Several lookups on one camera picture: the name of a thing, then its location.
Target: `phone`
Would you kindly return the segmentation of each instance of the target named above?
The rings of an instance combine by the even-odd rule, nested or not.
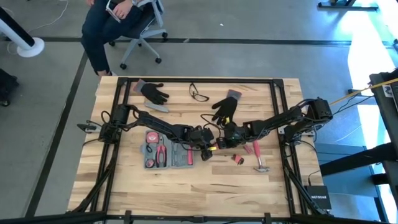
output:
[[[108,1],[107,5],[106,5],[106,11],[108,13],[111,14],[111,16],[113,17],[113,19],[115,19],[118,23],[120,23],[120,19],[117,15],[115,15],[115,13],[113,13],[113,9],[110,8],[110,6],[114,9],[116,7],[115,3],[111,2],[111,0]]]

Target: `pink-handled hammer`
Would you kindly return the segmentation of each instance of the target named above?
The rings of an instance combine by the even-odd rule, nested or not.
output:
[[[254,153],[256,154],[257,159],[259,161],[259,167],[258,168],[254,168],[254,169],[257,170],[258,172],[268,172],[269,171],[269,167],[262,166],[260,147],[259,147],[259,143],[258,143],[257,140],[255,140],[253,142],[253,147],[254,147]]]

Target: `wooden table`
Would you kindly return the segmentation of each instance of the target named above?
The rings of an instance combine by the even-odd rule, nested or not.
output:
[[[114,77],[102,78],[92,121],[102,123],[100,113],[103,110],[111,111],[116,80]],[[296,105],[303,99],[299,80],[289,78],[284,79],[284,83],[288,106]],[[133,91],[129,103],[171,124],[204,125],[200,114],[215,113],[211,109],[212,104],[225,98],[229,89],[234,89],[242,93],[234,114],[234,121],[238,125],[274,115],[269,85],[195,85],[201,94],[210,97],[209,101],[195,101],[188,94],[189,83],[165,83],[161,91],[171,96],[167,102],[170,113],[144,107],[146,99]],[[134,118],[130,116],[129,122],[132,121]],[[133,215],[263,217],[264,213],[271,213],[272,217],[290,216],[276,131],[259,141],[262,160],[271,167],[270,172],[259,173],[253,169],[257,166],[255,155],[248,155],[241,146],[215,151],[214,156],[206,162],[201,161],[200,153],[196,153],[192,169],[144,170],[139,146],[144,142],[145,130],[145,127],[136,127],[122,135],[108,214],[122,215],[126,210],[132,210]],[[86,140],[97,137],[98,133],[87,134]],[[83,148],[69,210],[75,208],[94,186],[102,149],[102,142],[93,142]],[[235,153],[244,157],[243,165],[237,166],[231,160],[231,155]],[[301,144],[297,146],[297,156],[303,183],[306,184],[308,175],[319,170],[317,155],[311,147]],[[313,174],[311,181],[313,185],[322,185],[320,173]],[[295,209],[299,213],[298,194],[292,186]],[[100,193],[98,208],[101,208],[103,194],[104,190]]]

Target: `red-handled pliers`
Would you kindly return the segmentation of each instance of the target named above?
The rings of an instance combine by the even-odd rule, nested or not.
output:
[[[160,164],[163,164],[163,167],[167,165],[166,147],[164,146],[163,137],[160,137],[159,145],[156,147],[156,167],[159,167]]]

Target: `work glove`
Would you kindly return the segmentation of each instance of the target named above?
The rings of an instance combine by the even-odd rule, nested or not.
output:
[[[225,99],[215,103],[211,107],[211,109],[219,108],[211,120],[217,120],[217,125],[222,124],[223,126],[228,122],[232,122],[241,95],[242,93],[238,91],[229,90]]]
[[[157,87],[163,87],[163,83],[153,84],[146,83],[144,80],[139,80],[133,90],[141,93],[144,97],[146,97],[154,104],[163,105],[165,102],[167,102],[166,98],[168,98],[169,95],[157,90]]]

